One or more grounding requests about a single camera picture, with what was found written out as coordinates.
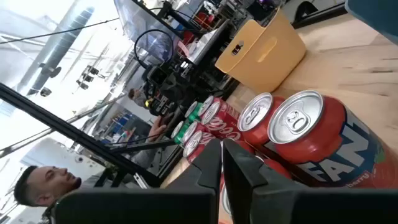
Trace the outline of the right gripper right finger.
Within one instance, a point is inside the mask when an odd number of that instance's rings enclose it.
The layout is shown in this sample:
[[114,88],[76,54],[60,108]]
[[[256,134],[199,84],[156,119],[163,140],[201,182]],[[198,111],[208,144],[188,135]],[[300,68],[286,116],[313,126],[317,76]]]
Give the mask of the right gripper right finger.
[[223,140],[222,156],[234,223],[397,223],[396,190],[306,187],[232,139]]

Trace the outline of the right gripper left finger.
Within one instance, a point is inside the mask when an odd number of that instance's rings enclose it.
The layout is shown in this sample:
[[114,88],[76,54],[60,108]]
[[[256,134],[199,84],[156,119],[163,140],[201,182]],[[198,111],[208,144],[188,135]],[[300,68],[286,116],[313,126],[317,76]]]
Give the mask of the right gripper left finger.
[[217,223],[221,142],[212,139],[201,154],[164,189],[80,189],[62,197],[54,222]]

